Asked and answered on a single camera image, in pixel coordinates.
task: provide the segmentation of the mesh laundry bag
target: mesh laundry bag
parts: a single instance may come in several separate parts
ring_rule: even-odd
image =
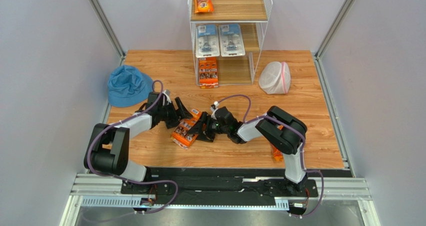
[[[274,61],[266,65],[260,74],[259,86],[267,94],[287,94],[291,81],[289,65]]]

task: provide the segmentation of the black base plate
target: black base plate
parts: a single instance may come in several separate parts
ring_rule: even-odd
[[[170,176],[154,175],[152,181],[173,180],[179,185],[178,195],[173,204],[177,205],[218,205],[218,206],[273,206],[274,197],[307,197],[305,190],[292,195],[287,189],[286,179],[259,180],[243,182],[244,177],[219,176]],[[315,180],[307,180],[305,188],[310,197],[317,197]],[[167,203],[175,193],[171,183],[157,184],[156,203]],[[133,184],[124,184],[122,194],[146,194],[149,188]]]

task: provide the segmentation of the blue hat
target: blue hat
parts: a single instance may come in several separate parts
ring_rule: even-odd
[[[148,98],[153,90],[152,81],[133,66],[119,66],[109,76],[108,101],[115,107],[136,105]]]

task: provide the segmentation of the barcode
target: barcode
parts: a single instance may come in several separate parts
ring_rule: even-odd
[[[198,27],[198,33],[205,33],[206,32],[206,26],[205,25],[200,25]]]
[[[222,26],[222,31],[229,31],[230,30],[230,26],[229,25],[223,25]]]

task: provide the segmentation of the white wire rack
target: white wire rack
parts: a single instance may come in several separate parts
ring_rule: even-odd
[[[200,24],[224,24],[224,23],[241,23],[241,24],[247,24],[247,23],[252,23],[255,25],[255,35],[257,36],[257,40],[258,40],[258,50],[259,53],[256,52],[256,54],[253,54],[254,52],[251,52],[250,50],[246,49],[246,57],[248,58],[248,62],[249,62],[249,66],[248,66],[248,70],[249,70],[249,74],[250,74],[250,81],[251,84],[254,83],[255,80],[255,74],[256,74],[256,70],[260,61],[260,56],[261,56],[261,52],[262,52],[262,47],[263,47],[263,42],[265,39],[265,35],[266,35],[266,31],[267,31],[267,27],[268,27],[268,22],[269,22],[269,18],[270,18],[270,13],[272,11],[272,0],[262,0],[264,3],[264,10],[266,12],[266,19],[236,19],[236,20],[232,20],[232,19],[226,19],[226,20],[217,20],[217,19],[207,19],[207,20],[192,20],[192,12],[193,12],[193,1],[194,0],[188,0],[188,12],[189,12],[189,19],[190,19],[190,30],[191,30],[191,37],[192,37],[192,51],[193,51],[193,59],[194,59],[194,71],[195,71],[195,81],[196,84],[199,85],[199,76],[198,76],[198,59],[195,56],[195,42],[197,39],[197,26]]]

